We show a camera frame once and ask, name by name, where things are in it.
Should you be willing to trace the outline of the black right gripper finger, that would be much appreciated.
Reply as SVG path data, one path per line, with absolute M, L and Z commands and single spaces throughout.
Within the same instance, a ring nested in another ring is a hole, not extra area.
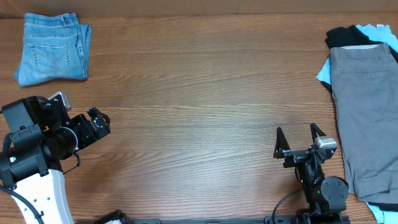
M 315 142 L 316 138 L 318 137 L 326 136 L 326 134 L 315 123 L 310 124 L 310 130 L 313 142 Z
M 282 159 L 290 151 L 291 149 L 284 135 L 284 132 L 281 127 L 278 127 L 273 157 L 275 159 Z

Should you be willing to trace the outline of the light blue denim jeans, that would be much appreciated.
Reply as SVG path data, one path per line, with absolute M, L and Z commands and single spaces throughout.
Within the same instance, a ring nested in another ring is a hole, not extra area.
M 62 78 L 86 80 L 92 29 L 75 13 L 24 16 L 21 62 L 14 73 L 20 86 Z

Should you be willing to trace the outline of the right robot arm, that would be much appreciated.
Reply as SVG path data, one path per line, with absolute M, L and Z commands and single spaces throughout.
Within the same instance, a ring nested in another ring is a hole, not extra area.
M 322 164 L 331 159 L 337 150 L 337 142 L 327 136 L 315 123 L 310 124 L 313 143 L 307 149 L 292 151 L 282 128 L 277 128 L 273 158 L 283 159 L 285 168 L 295 169 L 296 179 L 302 188 L 282 198 L 274 207 L 272 223 L 296 224 L 350 224 L 346 210 L 349 185 L 341 177 L 326 177 Z M 303 192 L 307 208 L 298 209 L 290 217 L 277 217 L 276 211 L 287 199 Z

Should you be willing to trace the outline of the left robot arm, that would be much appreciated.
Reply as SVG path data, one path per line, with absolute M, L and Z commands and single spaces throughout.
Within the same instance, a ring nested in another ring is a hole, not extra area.
M 92 107 L 70 118 L 66 94 L 30 96 L 1 114 L 11 130 L 1 151 L 1 190 L 17 203 L 26 223 L 73 223 L 61 161 L 107 136 L 108 115 Z

